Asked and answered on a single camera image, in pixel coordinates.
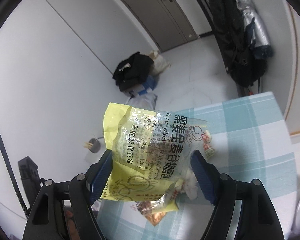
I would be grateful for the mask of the red white small wrapper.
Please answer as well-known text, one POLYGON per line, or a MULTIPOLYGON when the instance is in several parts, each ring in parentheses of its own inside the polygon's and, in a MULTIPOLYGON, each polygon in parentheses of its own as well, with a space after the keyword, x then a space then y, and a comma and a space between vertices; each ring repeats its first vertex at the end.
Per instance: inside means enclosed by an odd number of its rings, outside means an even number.
POLYGON ((206 159, 211 158, 216 150, 211 146, 212 136, 208 130, 203 135, 203 147, 206 159))

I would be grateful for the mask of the yellow bread wrapper bag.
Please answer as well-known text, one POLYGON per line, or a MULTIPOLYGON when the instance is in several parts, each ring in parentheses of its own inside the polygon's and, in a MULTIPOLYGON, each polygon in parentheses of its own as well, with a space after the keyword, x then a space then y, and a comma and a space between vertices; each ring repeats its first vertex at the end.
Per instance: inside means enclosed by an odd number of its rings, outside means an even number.
POLYGON ((103 118, 113 170, 102 199, 134 202, 142 215, 177 211, 195 150, 205 145, 207 121, 177 113, 110 103, 103 118))

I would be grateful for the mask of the black cup with sticks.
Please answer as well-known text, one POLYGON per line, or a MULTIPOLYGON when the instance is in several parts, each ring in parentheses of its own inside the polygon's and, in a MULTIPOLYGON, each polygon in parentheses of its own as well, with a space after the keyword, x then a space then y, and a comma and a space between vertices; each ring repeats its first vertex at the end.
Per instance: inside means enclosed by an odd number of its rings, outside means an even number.
POLYGON ((84 148, 87 148, 92 153, 97 153, 101 149, 101 143, 96 138, 91 138, 84 143, 84 148))

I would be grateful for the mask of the teal plaid tablecloth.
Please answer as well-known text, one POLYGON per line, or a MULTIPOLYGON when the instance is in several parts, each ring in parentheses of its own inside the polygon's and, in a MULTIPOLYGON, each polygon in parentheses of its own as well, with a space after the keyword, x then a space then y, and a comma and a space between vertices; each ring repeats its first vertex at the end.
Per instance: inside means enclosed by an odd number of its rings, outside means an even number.
MULTIPOLYGON (((262 181, 280 220, 284 236, 293 224, 298 175, 288 129, 271 92, 256 94, 181 114, 207 121, 216 150, 210 159, 219 172, 235 180, 262 181)), ((168 212, 157 226, 134 211, 129 202, 106 200, 97 222, 107 239, 200 239, 213 206, 198 194, 181 194, 178 211, 168 212)))

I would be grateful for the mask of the blue cardboard box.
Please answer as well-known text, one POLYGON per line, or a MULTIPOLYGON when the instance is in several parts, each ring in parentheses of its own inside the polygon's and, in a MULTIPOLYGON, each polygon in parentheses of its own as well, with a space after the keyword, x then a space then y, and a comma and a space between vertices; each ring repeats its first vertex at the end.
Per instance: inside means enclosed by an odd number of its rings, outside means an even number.
POLYGON ((140 96, 153 91, 157 86, 157 81, 153 76, 148 76, 146 81, 141 84, 134 85, 128 89, 128 93, 133 96, 140 96))

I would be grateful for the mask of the black hanging coat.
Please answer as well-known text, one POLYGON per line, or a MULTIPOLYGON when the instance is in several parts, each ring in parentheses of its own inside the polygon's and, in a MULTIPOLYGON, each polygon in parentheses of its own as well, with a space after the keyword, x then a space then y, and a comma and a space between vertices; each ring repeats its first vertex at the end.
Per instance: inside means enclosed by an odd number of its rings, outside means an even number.
POLYGON ((209 0, 215 36, 227 72, 241 87, 249 87, 260 79, 267 67, 265 59, 257 59, 248 39, 252 27, 244 29, 243 15, 236 0, 209 0))

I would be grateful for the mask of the beige tote bag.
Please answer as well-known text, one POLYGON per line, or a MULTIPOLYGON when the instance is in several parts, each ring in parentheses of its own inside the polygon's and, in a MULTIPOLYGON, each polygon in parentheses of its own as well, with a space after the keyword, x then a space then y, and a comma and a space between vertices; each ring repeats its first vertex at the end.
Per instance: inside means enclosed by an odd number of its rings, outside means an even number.
POLYGON ((171 66, 171 63, 167 61, 157 50, 152 50, 148 56, 153 60, 153 64, 149 72, 151 76, 158 76, 171 66))

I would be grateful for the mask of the silver folded umbrella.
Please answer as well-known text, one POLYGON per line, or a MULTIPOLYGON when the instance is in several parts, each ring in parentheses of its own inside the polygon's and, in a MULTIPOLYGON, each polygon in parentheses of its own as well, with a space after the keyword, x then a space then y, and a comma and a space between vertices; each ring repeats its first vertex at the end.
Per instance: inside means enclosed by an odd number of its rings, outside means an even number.
POLYGON ((265 60, 274 52, 262 18, 252 0, 236 0, 237 9, 242 13, 247 43, 256 59, 265 60))

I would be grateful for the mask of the grey brown door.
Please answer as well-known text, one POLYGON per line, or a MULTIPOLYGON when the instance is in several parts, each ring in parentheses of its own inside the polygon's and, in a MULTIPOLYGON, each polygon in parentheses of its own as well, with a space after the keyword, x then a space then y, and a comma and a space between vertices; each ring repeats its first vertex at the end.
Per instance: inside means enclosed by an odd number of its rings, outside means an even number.
POLYGON ((198 38, 176 0, 120 0, 161 52, 198 38))

